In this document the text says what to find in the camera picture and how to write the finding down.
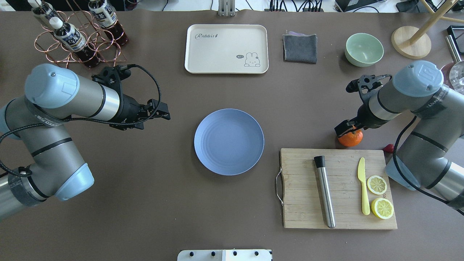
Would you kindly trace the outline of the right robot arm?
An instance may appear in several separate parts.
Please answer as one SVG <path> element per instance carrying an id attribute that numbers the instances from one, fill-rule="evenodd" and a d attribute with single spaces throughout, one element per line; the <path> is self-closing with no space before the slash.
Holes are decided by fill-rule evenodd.
<path id="1" fill-rule="evenodd" d="M 347 92 L 362 100 L 357 116 L 335 127 L 338 137 L 358 129 L 375 129 L 404 111 L 419 118 L 386 166 L 387 175 L 410 190 L 431 191 L 432 198 L 463 213 L 463 167 L 445 157 L 463 138 L 463 95 L 444 84 L 435 64 L 414 61 L 386 84 L 384 75 L 363 75 L 351 81 Z"/>

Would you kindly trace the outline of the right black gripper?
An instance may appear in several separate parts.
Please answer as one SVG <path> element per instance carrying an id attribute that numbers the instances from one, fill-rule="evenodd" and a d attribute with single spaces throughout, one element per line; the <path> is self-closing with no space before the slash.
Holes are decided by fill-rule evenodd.
<path id="1" fill-rule="evenodd" d="M 378 127 L 379 119 L 363 104 L 358 109 L 355 120 L 344 120 L 334 130 L 337 137 L 342 137 L 358 129 L 376 129 Z"/>

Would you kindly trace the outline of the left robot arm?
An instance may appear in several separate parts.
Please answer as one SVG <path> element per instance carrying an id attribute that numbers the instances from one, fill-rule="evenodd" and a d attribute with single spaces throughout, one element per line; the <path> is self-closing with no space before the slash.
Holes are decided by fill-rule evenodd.
<path id="1" fill-rule="evenodd" d="M 93 185 L 94 177 L 65 123 L 93 121 L 124 131 L 144 129 L 147 120 L 170 119 L 161 98 L 144 105 L 123 93 L 121 82 L 134 67 L 105 67 L 91 79 L 52 64 L 32 70 L 25 95 L 1 108 L 1 140 L 21 140 L 34 160 L 14 169 L 1 163 L 1 220 L 52 196 L 69 200 Z"/>

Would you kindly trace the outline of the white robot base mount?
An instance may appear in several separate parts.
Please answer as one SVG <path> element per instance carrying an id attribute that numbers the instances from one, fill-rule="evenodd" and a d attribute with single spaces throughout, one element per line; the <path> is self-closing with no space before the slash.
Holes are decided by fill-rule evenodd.
<path id="1" fill-rule="evenodd" d="M 272 261 L 269 249 L 207 249 L 182 250 L 178 261 Z"/>

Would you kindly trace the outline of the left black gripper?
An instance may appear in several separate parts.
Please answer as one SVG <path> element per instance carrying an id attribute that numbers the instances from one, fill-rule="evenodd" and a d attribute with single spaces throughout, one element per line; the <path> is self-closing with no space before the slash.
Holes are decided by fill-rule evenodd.
<path id="1" fill-rule="evenodd" d="M 136 100 L 130 96 L 123 94 L 121 97 L 121 112 L 119 112 L 117 115 L 117 123 L 133 123 L 142 119 L 171 119 L 169 114 L 169 107 L 164 102 L 159 102 L 155 99 L 149 99 L 146 104 L 146 108 L 144 108 L 143 105 L 136 102 Z"/>

